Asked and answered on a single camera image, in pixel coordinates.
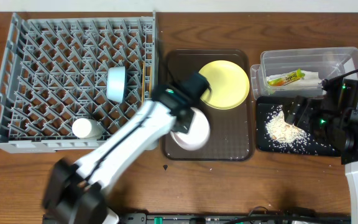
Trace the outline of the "pink white bowl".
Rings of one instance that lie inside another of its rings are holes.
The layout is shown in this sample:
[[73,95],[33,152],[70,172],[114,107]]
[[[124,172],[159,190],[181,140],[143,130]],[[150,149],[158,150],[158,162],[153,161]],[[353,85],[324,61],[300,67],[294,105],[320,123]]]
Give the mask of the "pink white bowl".
[[201,149],[209,140],[211,128],[204,113],[198,108],[191,107],[194,116],[189,131],[184,134],[170,132],[172,139],[184,150],[195,151]]

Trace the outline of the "white napkin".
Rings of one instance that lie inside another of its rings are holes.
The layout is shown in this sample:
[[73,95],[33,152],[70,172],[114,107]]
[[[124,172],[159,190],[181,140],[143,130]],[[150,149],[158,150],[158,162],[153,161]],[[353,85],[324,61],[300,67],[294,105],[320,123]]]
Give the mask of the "white napkin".
[[285,73],[282,74],[278,74],[278,75],[271,75],[269,77],[266,77],[265,81],[267,83],[267,86],[275,88],[275,89],[288,89],[288,90],[294,90],[294,89],[303,89],[303,88],[316,88],[321,86],[321,82],[322,79],[319,78],[319,73],[318,72],[309,72],[309,71],[305,71],[305,70],[301,70],[305,76],[295,82],[289,83],[285,86],[270,86],[267,81],[270,79],[274,79],[279,77],[279,75],[283,75]]

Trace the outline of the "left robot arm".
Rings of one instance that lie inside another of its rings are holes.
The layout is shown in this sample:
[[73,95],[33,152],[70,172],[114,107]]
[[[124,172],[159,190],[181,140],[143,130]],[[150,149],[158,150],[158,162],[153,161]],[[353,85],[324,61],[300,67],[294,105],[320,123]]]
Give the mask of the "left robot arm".
[[106,197],[123,172],[171,131],[188,133],[192,110],[209,89],[199,73],[178,83],[157,85],[151,99],[107,141],[74,163],[60,159],[51,170],[42,200],[58,223],[118,223]]

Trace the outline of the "small white cup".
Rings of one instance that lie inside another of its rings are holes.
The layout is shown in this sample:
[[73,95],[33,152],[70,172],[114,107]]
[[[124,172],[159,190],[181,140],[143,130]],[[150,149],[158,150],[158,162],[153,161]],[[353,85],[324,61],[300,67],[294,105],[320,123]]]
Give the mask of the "small white cup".
[[93,119],[79,118],[72,126],[73,134],[80,139],[99,139],[103,135],[103,129]]

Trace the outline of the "light blue bowl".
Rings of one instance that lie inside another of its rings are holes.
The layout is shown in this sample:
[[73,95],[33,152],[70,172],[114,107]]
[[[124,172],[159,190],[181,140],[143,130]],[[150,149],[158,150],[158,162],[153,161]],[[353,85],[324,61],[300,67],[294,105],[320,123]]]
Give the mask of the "light blue bowl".
[[126,68],[112,67],[108,70],[106,95],[107,98],[116,103],[124,101],[126,90]]

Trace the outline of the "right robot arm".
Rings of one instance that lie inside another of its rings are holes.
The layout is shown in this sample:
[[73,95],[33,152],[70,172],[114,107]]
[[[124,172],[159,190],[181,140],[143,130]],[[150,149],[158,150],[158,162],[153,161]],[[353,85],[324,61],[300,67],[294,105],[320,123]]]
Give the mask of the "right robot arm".
[[324,80],[323,90],[323,98],[296,96],[285,104],[284,119],[340,152],[351,197],[351,222],[358,223],[358,80]]

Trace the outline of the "green orange snack wrapper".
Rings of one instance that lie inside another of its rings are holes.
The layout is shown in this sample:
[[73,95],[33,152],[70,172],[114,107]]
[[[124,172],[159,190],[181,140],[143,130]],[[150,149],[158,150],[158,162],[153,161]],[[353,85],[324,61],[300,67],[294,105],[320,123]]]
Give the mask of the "green orange snack wrapper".
[[289,83],[302,79],[304,76],[305,74],[300,69],[298,69],[290,73],[279,75],[277,78],[270,79],[267,81],[267,83],[270,86],[285,86]]

